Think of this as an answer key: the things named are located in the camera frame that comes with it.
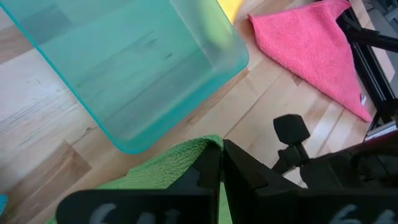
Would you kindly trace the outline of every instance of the translucent plastic container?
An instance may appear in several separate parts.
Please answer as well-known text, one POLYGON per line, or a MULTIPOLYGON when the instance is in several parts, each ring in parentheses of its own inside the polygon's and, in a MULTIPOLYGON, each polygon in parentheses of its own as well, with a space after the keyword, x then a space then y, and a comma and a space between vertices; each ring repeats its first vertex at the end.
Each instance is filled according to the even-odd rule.
POLYGON ((248 62, 215 0, 2 0, 116 147, 145 151, 248 62))

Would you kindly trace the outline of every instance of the green towel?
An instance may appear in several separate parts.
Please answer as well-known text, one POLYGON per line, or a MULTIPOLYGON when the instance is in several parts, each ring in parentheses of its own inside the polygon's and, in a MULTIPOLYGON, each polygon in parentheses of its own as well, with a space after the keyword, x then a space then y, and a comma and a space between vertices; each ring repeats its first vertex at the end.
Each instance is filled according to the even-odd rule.
MULTIPOLYGON (((98 188, 166 189, 195 162, 211 142, 216 143, 221 149, 223 148, 223 139, 216 135, 189 140, 172 147, 141 166, 132 168, 125 177, 103 184, 98 188)), ((47 224, 54 223, 57 223, 55 217, 47 221, 47 224)), ((232 223, 223 183, 220 186, 218 223, 232 223)))

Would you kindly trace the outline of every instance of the wooden floor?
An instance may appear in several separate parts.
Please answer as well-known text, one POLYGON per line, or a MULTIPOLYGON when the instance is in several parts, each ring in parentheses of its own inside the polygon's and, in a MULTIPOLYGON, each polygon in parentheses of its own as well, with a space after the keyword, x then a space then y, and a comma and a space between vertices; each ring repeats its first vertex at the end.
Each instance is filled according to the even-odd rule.
MULTIPOLYGON (((12 21, 0 11, 0 194, 9 196, 1 221, 43 223, 62 198, 122 177, 130 168, 170 146, 206 134, 232 139, 271 166, 278 141, 272 120, 298 113, 312 134, 305 142, 311 157, 359 143, 367 123, 291 74, 256 47, 247 13, 268 14, 308 0, 245 0, 235 27, 247 43, 247 68, 180 122, 148 151, 117 150, 12 21)), ((360 0, 354 9, 371 28, 360 0)), ((378 50, 387 76, 395 71, 378 50)), ((371 102, 367 107, 374 114, 371 102)), ((300 183, 297 173, 288 177, 300 183)))

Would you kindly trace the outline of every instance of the pink microfiber cloth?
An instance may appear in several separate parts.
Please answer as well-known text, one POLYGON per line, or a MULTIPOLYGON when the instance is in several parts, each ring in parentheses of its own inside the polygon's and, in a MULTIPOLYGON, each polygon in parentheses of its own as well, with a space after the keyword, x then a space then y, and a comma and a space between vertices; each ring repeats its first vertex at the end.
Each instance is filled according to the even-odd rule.
POLYGON ((324 0, 266 16, 249 16, 259 48, 270 58, 365 121, 354 58, 337 17, 351 4, 324 0))

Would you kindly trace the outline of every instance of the pink towel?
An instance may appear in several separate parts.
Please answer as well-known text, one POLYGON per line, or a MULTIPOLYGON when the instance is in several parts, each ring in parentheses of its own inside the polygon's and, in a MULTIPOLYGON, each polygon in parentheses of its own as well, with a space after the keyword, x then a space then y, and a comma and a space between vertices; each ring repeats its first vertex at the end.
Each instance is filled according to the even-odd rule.
POLYGON ((336 18, 350 3, 324 0, 266 16, 250 16, 259 48, 270 58, 365 121, 354 58, 336 18))

